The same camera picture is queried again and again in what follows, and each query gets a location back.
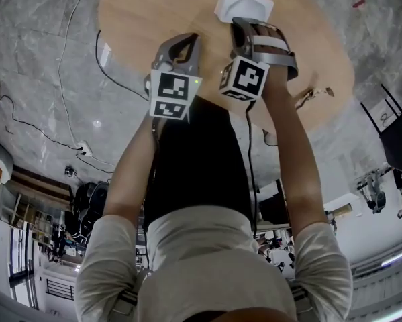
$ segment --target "led light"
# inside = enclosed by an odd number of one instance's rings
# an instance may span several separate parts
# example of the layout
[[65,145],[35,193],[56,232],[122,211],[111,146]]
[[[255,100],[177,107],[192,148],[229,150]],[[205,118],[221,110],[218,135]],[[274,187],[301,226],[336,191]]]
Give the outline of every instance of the led light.
[[394,311],[384,317],[375,319],[372,322],[391,322],[391,321],[396,321],[397,319],[400,319],[401,317],[402,317],[402,309],[399,309],[398,311]]
[[399,258],[402,258],[402,252],[400,252],[399,254],[396,254],[395,256],[392,256],[391,258],[381,262],[381,267],[387,266],[387,265],[391,264],[392,262],[398,260]]

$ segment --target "chair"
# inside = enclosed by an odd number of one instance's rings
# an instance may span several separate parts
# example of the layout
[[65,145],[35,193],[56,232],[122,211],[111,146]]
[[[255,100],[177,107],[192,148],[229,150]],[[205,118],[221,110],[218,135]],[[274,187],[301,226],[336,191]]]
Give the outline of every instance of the chair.
[[370,121],[374,125],[376,131],[380,135],[380,140],[381,143],[383,143],[384,153],[386,155],[387,162],[391,167],[402,170],[402,108],[399,106],[395,98],[393,98],[393,96],[390,94],[390,92],[385,88],[383,84],[381,84],[381,87],[384,89],[384,91],[387,93],[390,99],[393,100],[393,102],[396,104],[397,108],[401,112],[401,114],[398,115],[395,109],[387,101],[387,99],[385,99],[387,105],[391,108],[391,111],[397,117],[396,120],[394,120],[394,122],[392,122],[391,125],[389,125],[383,131],[380,131],[374,119],[368,112],[368,109],[363,105],[363,103],[360,104],[362,105],[365,113],[368,115]]

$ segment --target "gray floor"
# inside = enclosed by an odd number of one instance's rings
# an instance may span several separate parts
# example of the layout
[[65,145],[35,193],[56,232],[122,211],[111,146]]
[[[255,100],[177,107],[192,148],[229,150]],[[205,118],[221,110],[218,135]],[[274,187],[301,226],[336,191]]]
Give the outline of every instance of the gray floor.
[[[348,180],[380,166],[383,150],[359,101],[379,119],[386,105],[380,83],[402,102],[402,0],[316,0],[340,36],[356,73],[354,100],[327,125],[310,132],[317,161],[338,158]],[[15,116],[43,129],[50,137],[72,144],[58,86],[57,66],[64,33],[76,0],[0,0],[1,93],[15,101]],[[94,155],[116,164],[145,114],[147,104],[105,78],[95,62],[99,0],[81,0],[69,28],[60,71],[63,93],[74,134],[87,140]],[[122,68],[110,56],[107,72],[131,88],[142,91],[142,77]],[[246,122],[232,117],[246,159]],[[100,121],[101,127],[95,127]],[[254,128],[253,162],[256,182],[264,186],[279,176],[277,149],[263,143]],[[55,180],[76,184],[64,176],[72,164],[82,180],[107,180],[75,157],[75,151],[49,142],[31,127],[11,120],[11,105],[0,104],[0,142],[18,166]],[[87,158],[106,171],[113,167]]]

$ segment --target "round table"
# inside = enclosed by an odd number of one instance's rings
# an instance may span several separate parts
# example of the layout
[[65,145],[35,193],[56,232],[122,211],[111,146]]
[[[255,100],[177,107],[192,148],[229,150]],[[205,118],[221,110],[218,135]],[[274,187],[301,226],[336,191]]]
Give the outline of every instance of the round table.
[[[313,0],[273,0],[269,22],[282,29],[296,53],[299,76],[289,81],[295,100],[309,88],[330,87],[334,97],[318,95],[298,110],[305,129],[323,124],[352,96],[354,71],[340,40]],[[159,45],[185,32],[201,36],[198,95],[245,118],[248,103],[219,95],[220,72],[230,62],[230,26],[214,14],[217,0],[100,0],[101,35],[117,60],[147,75]],[[263,100],[250,112],[252,123],[274,133]]]

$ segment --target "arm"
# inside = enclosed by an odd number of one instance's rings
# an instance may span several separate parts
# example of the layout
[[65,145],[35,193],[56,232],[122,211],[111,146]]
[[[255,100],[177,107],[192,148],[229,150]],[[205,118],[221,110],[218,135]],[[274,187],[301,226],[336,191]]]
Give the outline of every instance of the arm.
[[350,266],[323,210],[313,150],[287,91],[287,67],[271,66],[263,97],[277,131],[281,178],[295,237],[296,281],[309,293],[320,321],[344,321],[352,296]]
[[93,226],[75,286],[79,321],[112,320],[120,295],[129,309],[136,305],[135,228],[154,150],[152,118],[145,116],[115,169],[104,217]]
[[138,215],[148,184],[155,144],[152,120],[145,116],[115,169],[108,191],[104,215],[119,215],[137,226]]
[[292,232],[296,237],[308,225],[328,221],[323,210],[320,177],[311,144],[292,96],[285,86],[275,85],[273,76],[280,74],[275,69],[272,68],[268,76],[264,100],[277,131],[281,178]]

